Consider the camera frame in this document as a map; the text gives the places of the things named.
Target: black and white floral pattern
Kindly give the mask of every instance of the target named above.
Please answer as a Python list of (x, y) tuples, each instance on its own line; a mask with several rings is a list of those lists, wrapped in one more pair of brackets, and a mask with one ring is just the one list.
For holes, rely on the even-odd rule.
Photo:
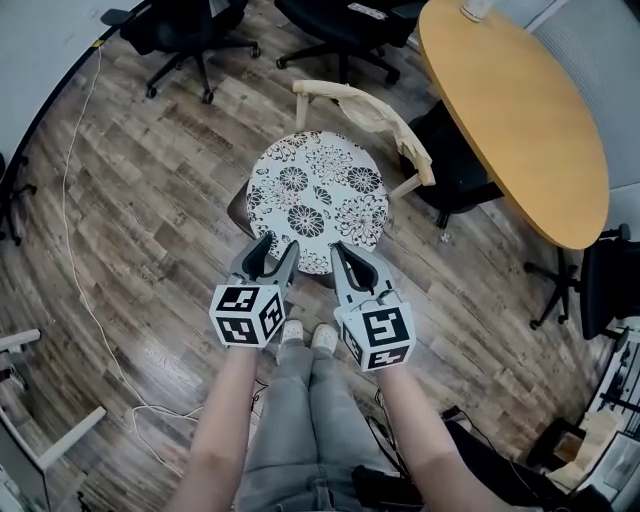
[(279, 179), (284, 188), (294, 192), (301, 192), (309, 183), (307, 174), (298, 167), (285, 167), (280, 171)]
[(287, 221), (291, 229), (307, 238), (319, 236), (324, 231), (322, 215), (313, 208), (303, 204), (297, 204), (289, 209)]
[(352, 167), (347, 174), (347, 181), (349, 186), (363, 194), (370, 194), (382, 183), (380, 174), (368, 167)]
[(247, 188), (254, 234), (273, 233), (276, 258), (297, 241), (298, 268), (310, 274), (331, 272), (331, 246), (339, 241), (372, 250), (387, 208), (373, 159), (330, 132), (295, 133), (274, 143), (256, 162)]
[(355, 245), (375, 247), (386, 220), (386, 205), (372, 194), (345, 199), (336, 212), (336, 229)]

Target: white cube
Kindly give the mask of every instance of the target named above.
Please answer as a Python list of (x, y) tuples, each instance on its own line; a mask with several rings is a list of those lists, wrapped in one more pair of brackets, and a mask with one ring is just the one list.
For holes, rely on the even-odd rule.
[(277, 285), (220, 285), (209, 316), (223, 345), (263, 348), (284, 323)]
[(408, 361), (416, 343), (411, 306), (393, 306), (342, 313), (335, 311), (342, 340), (363, 371), (379, 370)]

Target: person's arm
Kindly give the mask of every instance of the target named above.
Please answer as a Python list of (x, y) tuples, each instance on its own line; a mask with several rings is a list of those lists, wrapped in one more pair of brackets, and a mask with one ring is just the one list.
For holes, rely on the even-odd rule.
[(376, 373), (402, 457), (427, 508), (432, 512), (512, 510), (469, 471), (408, 367), (392, 366)]
[(258, 352), (229, 347), (200, 416), (187, 471), (166, 512), (230, 510), (247, 453)]

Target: cup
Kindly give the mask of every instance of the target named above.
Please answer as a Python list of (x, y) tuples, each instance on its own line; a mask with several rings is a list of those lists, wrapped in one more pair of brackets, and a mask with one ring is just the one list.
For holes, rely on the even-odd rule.
[(496, 0), (467, 0), (460, 6), (460, 11), (471, 21), (480, 21), (491, 9)]

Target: light blue jeans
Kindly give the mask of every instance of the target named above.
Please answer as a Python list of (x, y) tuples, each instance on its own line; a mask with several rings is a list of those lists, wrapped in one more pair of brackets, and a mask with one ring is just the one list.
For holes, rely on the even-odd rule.
[(266, 393), (236, 496), (240, 512), (366, 510), (351, 472), (391, 473), (333, 357), (289, 340)]

